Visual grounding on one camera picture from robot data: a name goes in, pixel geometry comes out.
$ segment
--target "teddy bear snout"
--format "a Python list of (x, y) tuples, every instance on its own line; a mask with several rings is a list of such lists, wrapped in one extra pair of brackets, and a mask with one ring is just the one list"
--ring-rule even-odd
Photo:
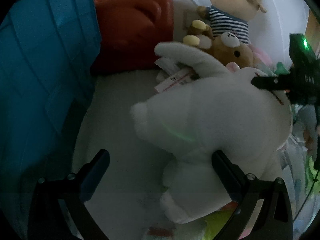
[(221, 35), (221, 41), (224, 45), (226, 45), (229, 48), (236, 48), (240, 46), (239, 39), (230, 32), (225, 32)]

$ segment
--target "beige plush toy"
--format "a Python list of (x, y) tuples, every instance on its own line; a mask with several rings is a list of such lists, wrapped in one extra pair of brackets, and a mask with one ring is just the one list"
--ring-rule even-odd
[(210, 0), (211, 7), (199, 6), (197, 12), (210, 21), (213, 36), (233, 33), (244, 44), (249, 44), (248, 21), (260, 10), (266, 13), (261, 0)]
[(234, 65), (230, 65), (232, 62), (239, 68), (244, 68), (254, 67), (254, 64), (259, 61), (252, 50), (239, 41), (233, 33), (225, 32), (214, 38), (210, 26), (200, 20), (192, 22), (183, 43), (210, 54), (232, 72), (236, 70), (233, 69)]

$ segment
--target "stuffed animal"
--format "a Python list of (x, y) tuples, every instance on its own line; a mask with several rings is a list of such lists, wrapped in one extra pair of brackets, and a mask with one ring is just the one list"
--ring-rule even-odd
[(240, 68), (253, 67), (260, 60), (255, 57), (252, 50), (230, 32), (213, 37), (211, 28), (200, 20), (192, 22), (188, 35), (183, 43), (194, 46), (210, 54), (231, 70), (230, 62), (236, 63)]
[(161, 43), (155, 52), (193, 67), (200, 76), (131, 109), (137, 135), (177, 159), (167, 169), (170, 174), (164, 174), (170, 187), (160, 201), (171, 221), (188, 223), (231, 202), (211, 165), (216, 150), (245, 174), (264, 180), (281, 176), (275, 152), (292, 130), (290, 102), (283, 91), (259, 90), (251, 80), (263, 72), (247, 67), (231, 73), (191, 46)]
[(210, 0), (211, 7), (199, 6), (200, 17), (210, 21), (213, 36), (233, 33), (240, 41), (249, 44), (248, 21), (260, 10), (266, 13), (261, 0)]

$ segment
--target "teddy bear eye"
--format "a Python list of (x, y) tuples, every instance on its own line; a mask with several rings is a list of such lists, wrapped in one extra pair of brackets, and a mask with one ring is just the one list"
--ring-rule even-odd
[(234, 52), (234, 55), (235, 55), (235, 57), (240, 57), (241, 54), (240, 54), (239, 51), (236, 50), (236, 51)]

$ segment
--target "orange object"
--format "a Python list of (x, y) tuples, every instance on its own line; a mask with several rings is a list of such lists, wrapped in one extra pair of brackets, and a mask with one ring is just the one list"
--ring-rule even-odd
[(172, 0), (94, 0), (102, 36), (93, 74), (154, 68), (159, 42), (172, 41)]

